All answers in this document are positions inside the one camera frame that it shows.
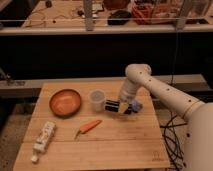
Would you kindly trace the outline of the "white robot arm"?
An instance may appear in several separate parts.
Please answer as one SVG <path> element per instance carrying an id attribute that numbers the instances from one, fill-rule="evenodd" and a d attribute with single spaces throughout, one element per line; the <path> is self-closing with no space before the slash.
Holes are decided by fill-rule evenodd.
<path id="1" fill-rule="evenodd" d="M 130 64 L 125 75 L 116 112 L 132 109 L 138 89 L 146 88 L 188 124 L 183 171 L 213 171 L 213 102 L 205 103 L 152 77 L 148 64 Z"/>

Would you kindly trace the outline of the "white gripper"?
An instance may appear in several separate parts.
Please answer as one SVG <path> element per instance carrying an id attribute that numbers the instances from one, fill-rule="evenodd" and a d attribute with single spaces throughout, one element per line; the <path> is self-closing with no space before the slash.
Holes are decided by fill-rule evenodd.
<path id="1" fill-rule="evenodd" d="M 105 106 L 106 111 L 110 112 L 119 112 L 121 114 L 131 114 L 133 112 L 132 104 L 129 103 L 128 101 L 114 101 L 114 100 L 106 100 L 106 104 L 110 105 L 118 105 L 119 106 Z"/>

